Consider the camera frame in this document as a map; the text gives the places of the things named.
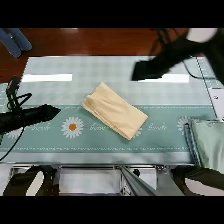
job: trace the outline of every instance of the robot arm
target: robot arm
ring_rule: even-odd
[[[137,62],[132,80],[161,78],[175,64],[198,53],[207,57],[217,79],[224,84],[224,34],[223,29],[218,28],[190,29],[163,47],[152,60]]]

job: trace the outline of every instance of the folded cloth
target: folded cloth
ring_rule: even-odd
[[[148,116],[101,83],[82,106],[104,124],[131,140]]]
[[[224,123],[220,121],[191,121],[190,136],[200,166],[224,174]]]

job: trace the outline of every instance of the blue object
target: blue object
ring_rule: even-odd
[[[21,55],[21,50],[29,51],[32,49],[31,43],[18,28],[8,28],[13,39],[2,28],[0,28],[0,41],[15,58]]]

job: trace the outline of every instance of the yellow towel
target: yellow towel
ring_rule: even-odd
[[[92,95],[86,97],[82,106],[128,140],[132,139],[148,118],[103,82]]]

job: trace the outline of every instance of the table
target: table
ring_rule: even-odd
[[[62,111],[50,122],[27,127],[4,162],[191,164],[192,158],[185,143],[183,125],[190,117],[216,118],[207,89],[208,83],[203,79],[190,77],[181,63],[169,72],[175,76],[174,79],[170,76],[162,82],[130,81],[135,62],[147,59],[145,56],[29,58],[17,95],[31,92],[33,96],[23,107],[47,103],[61,108]],[[207,63],[204,60],[203,57],[199,58],[199,65]],[[203,73],[195,58],[186,60],[186,63],[192,74],[202,77]],[[214,76],[210,70],[206,71],[208,76]],[[56,77],[62,80],[53,81]],[[102,81],[149,116],[131,141],[104,126],[80,106],[85,97]],[[2,103],[2,111],[5,110],[5,103]],[[74,139],[66,138],[61,131],[63,122],[68,121],[69,117],[77,117],[84,123],[82,134]],[[3,136],[0,156],[11,147],[18,133],[17,131]]]

